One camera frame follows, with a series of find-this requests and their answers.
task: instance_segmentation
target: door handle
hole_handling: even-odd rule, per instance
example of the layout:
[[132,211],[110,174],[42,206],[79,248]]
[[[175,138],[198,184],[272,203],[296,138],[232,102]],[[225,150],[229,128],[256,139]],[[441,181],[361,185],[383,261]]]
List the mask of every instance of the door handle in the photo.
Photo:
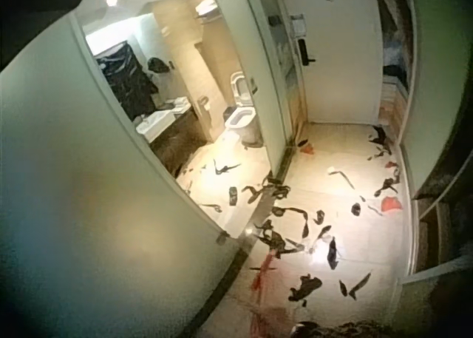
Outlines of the door handle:
[[302,59],[303,66],[308,66],[309,63],[316,61],[313,58],[309,58],[307,54],[307,46],[303,38],[300,38],[299,40],[297,40],[297,44],[299,45],[299,51],[301,51],[301,59]]

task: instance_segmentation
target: toilet seat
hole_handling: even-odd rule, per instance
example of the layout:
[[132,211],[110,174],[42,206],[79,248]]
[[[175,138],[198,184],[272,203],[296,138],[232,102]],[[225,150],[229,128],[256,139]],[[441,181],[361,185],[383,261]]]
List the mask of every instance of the toilet seat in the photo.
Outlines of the toilet seat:
[[248,126],[255,116],[254,107],[238,107],[225,122],[225,127],[241,129]]
[[235,72],[232,74],[230,77],[230,85],[234,94],[235,103],[238,107],[253,106],[250,90],[246,84],[243,72]]

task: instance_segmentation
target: tiled floor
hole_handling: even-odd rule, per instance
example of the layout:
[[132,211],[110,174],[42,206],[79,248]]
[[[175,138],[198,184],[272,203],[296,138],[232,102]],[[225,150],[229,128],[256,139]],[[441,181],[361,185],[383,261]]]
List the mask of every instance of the tiled floor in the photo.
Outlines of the tiled floor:
[[[217,175],[214,160],[218,169],[237,164],[240,166]],[[248,224],[258,204],[258,201],[248,204],[251,193],[242,192],[242,189],[247,185],[259,189],[269,171],[270,164],[265,147],[245,148],[239,137],[227,130],[215,143],[197,150],[181,171],[177,182],[184,190],[190,190],[190,196],[196,203],[220,206],[222,209],[220,213],[211,207],[201,206],[201,208],[222,229],[237,238]],[[228,203],[231,186],[238,189],[235,206],[229,206]]]
[[[200,338],[250,337],[253,313],[279,310],[277,322],[279,336],[288,337],[287,330],[294,322],[312,320],[323,326],[335,326],[356,320],[382,322],[393,293],[395,278],[403,270],[402,236],[408,215],[406,209],[391,210],[379,215],[368,205],[381,211],[381,200],[397,196],[406,203],[403,177],[395,185],[396,194],[388,189],[375,197],[385,178],[392,178],[394,168],[385,168],[394,155],[373,160],[369,156],[378,153],[376,145],[368,142],[375,135],[369,126],[315,125],[305,127],[305,137],[313,145],[314,155],[297,152],[290,165],[285,184],[291,191],[276,206],[297,207],[309,214],[310,234],[302,239],[303,217],[286,212],[283,217],[270,216],[274,230],[283,238],[305,245],[305,251],[284,254],[281,260],[273,259],[272,268],[263,280],[261,305],[256,304],[255,292],[250,289],[260,267],[268,254],[268,246],[261,241],[251,250],[249,258],[231,286],[226,297],[212,313],[198,333]],[[356,190],[340,175],[329,175],[330,167],[343,171]],[[361,204],[361,214],[351,212],[354,203]],[[316,212],[325,213],[322,225],[316,225]],[[324,226],[332,228],[326,236],[316,240]],[[329,242],[336,238],[338,266],[331,270],[327,263]],[[308,249],[315,246],[313,254]],[[338,281],[348,291],[371,273],[368,283],[357,292],[357,300],[341,294]],[[290,302],[290,288],[299,288],[302,275],[311,274],[322,281],[322,287],[307,297],[307,307],[302,302]]]

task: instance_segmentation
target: toilet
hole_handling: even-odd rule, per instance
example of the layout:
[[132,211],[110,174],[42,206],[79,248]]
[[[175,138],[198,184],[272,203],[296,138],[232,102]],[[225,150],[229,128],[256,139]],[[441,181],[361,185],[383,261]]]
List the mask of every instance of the toilet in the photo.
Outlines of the toilet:
[[230,83],[236,109],[225,122],[225,127],[237,133],[245,145],[262,145],[256,111],[243,72],[232,74]]

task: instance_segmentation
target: ceiling light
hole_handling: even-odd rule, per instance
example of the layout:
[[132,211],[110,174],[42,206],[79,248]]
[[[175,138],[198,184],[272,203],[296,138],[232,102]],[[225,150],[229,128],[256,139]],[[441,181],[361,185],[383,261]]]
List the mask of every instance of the ceiling light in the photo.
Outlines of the ceiling light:
[[118,0],[106,0],[106,4],[109,7],[114,7],[117,4]]

